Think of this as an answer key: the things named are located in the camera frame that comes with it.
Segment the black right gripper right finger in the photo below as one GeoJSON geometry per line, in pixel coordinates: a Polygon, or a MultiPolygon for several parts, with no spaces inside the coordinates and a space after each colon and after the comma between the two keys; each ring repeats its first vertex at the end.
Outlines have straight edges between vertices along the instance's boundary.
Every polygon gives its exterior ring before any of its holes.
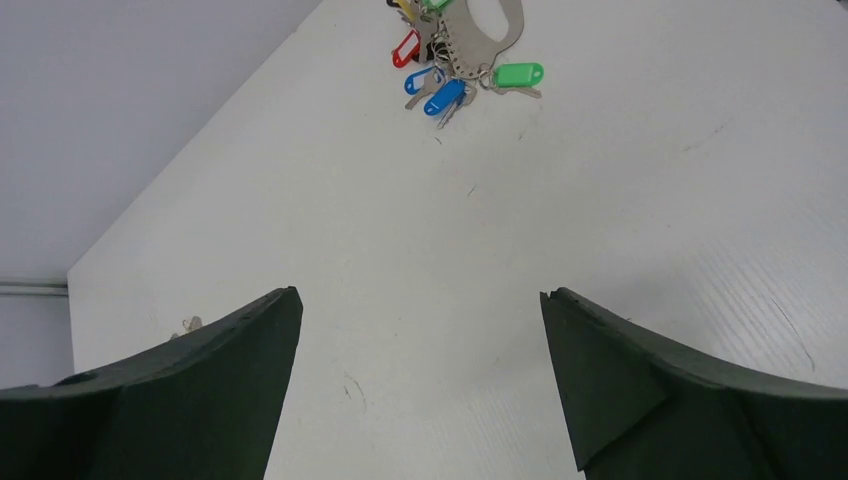
{"type": "Polygon", "coordinates": [[[847,393],[742,367],[560,288],[540,297],[588,479],[843,479],[847,393]]]}

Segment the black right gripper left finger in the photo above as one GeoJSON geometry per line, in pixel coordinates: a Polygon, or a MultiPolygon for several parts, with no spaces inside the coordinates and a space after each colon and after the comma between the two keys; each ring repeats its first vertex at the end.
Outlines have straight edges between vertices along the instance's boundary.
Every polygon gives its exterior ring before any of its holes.
{"type": "Polygon", "coordinates": [[[5,479],[260,479],[303,304],[278,288],[197,330],[50,386],[1,393],[5,479]]]}

